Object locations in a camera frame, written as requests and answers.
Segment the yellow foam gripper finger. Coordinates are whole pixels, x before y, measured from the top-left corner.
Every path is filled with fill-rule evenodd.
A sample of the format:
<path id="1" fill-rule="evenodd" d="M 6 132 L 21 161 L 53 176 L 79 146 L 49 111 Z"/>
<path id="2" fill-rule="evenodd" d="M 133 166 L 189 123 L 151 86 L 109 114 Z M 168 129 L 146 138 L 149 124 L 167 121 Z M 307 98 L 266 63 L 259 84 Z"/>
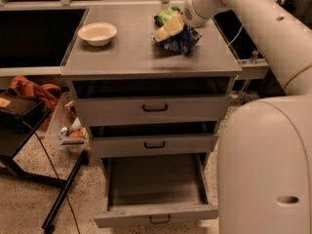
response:
<path id="1" fill-rule="evenodd" d="M 179 34 L 184 28 L 184 21 L 179 12 L 175 12 L 173 16 L 160 27 L 154 38 L 157 42 L 167 40 L 168 38 Z"/>

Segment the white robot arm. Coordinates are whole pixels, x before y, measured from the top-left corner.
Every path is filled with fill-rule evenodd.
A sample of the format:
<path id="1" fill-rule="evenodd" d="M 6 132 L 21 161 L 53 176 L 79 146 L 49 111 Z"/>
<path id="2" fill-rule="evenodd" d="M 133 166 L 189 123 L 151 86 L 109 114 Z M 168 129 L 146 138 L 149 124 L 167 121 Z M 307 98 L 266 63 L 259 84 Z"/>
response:
<path id="1" fill-rule="evenodd" d="M 237 108 L 218 141 L 219 234 L 312 234 L 312 30 L 274 0 L 185 0 L 185 22 L 233 11 L 284 90 Z"/>

